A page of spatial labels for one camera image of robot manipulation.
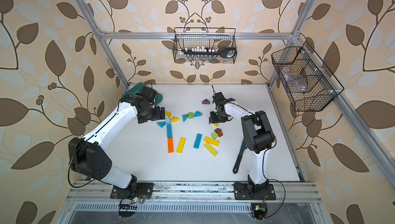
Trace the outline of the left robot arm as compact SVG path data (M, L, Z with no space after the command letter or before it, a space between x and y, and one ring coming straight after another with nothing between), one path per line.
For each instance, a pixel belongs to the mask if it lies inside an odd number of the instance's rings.
M135 93L127 91L114 111L93 131L69 142L69 170L120 189L130 187L136 177L115 166L107 149L132 119L139 124L164 120L165 108L158 106L162 100L161 94L146 85Z

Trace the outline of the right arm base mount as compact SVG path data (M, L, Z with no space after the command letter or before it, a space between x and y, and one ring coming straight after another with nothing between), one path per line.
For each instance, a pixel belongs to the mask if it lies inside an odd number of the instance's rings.
M276 200L276 193L269 180L264 179L261 184L254 184L248 176L247 183L234 183L235 200Z

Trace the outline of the teal long block diagonal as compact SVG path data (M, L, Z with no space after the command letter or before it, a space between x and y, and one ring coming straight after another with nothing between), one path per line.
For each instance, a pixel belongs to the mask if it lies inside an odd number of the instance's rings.
M172 138L172 126L171 126L171 124L167 124L166 128L167 128L167 138Z

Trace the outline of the orange rectangular block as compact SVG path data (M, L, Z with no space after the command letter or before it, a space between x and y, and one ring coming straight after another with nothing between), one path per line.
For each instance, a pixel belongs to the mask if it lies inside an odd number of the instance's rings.
M169 154L173 153L174 152L173 138L168 138L167 144L168 144L168 153Z

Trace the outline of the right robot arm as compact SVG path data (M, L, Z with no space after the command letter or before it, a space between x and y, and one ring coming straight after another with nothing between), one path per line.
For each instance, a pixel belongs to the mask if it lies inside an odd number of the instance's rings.
M225 98L221 92L213 95L214 111L210 113L212 123L225 123L231 120L241 122L243 140L253 153L253 163L248 175L249 192L258 195L268 189L269 180L264 174L265 153L276 141L267 114L242 107L233 98Z

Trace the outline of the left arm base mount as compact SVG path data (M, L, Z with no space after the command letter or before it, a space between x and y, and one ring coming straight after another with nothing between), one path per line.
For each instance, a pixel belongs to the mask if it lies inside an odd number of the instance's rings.
M153 182L138 182L136 176L132 176L131 182L125 188L113 186L111 199L134 199L134 198L150 198L153 193Z

